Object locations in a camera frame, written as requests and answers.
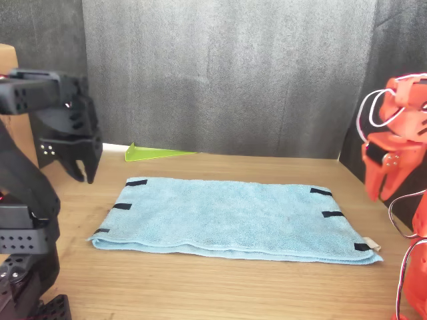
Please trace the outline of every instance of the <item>white tag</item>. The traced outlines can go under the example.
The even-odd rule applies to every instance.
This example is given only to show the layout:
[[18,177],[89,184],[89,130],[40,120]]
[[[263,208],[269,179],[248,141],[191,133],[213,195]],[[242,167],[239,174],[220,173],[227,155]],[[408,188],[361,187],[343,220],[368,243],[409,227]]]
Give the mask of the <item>white tag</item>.
[[363,240],[365,240],[366,244],[369,245],[369,248],[375,250],[376,252],[379,252],[379,250],[381,250],[381,246],[371,238],[363,237]]

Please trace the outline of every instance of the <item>wooden table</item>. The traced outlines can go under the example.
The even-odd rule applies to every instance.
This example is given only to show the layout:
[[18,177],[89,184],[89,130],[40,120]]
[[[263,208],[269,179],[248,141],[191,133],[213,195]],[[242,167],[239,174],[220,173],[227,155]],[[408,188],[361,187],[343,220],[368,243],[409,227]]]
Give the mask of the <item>wooden table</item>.
[[[335,160],[184,155],[126,163],[105,152],[92,185],[58,163],[44,169],[61,199],[61,272],[46,301],[69,296],[73,320],[390,319],[409,242]],[[99,227],[128,177],[301,183],[332,190],[355,230],[382,246],[385,262],[367,266],[207,258],[95,249]],[[406,301],[403,314],[419,319]]]

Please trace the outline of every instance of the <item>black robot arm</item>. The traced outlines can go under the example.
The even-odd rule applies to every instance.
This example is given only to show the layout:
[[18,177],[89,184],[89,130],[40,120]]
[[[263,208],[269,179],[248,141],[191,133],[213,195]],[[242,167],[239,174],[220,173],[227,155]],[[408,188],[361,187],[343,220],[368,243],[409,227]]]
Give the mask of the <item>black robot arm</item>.
[[[102,153],[95,107],[85,78],[16,69],[0,79],[0,114],[32,113],[43,128],[42,154],[57,159],[78,181],[92,183]],[[85,175],[77,161],[83,162]],[[0,121],[0,320],[71,320],[68,299],[44,305],[40,296],[59,273],[56,240],[59,198],[46,176],[16,147]]]

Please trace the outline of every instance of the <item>folded towel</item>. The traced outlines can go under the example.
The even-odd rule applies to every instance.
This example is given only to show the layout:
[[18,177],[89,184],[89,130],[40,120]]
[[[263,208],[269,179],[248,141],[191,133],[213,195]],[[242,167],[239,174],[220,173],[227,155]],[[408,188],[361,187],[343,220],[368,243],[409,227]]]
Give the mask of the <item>folded towel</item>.
[[311,185],[130,178],[89,240],[98,249],[234,259],[382,261],[330,191]]

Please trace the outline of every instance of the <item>transparent green object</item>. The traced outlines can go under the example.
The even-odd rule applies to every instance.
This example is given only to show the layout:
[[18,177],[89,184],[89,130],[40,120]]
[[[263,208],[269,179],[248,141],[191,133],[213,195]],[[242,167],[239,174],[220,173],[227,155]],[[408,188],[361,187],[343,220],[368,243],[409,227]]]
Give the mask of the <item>transparent green object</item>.
[[139,161],[163,157],[173,157],[175,155],[189,155],[197,152],[167,150],[167,149],[154,149],[145,147],[136,147],[133,142],[125,154],[126,161]]

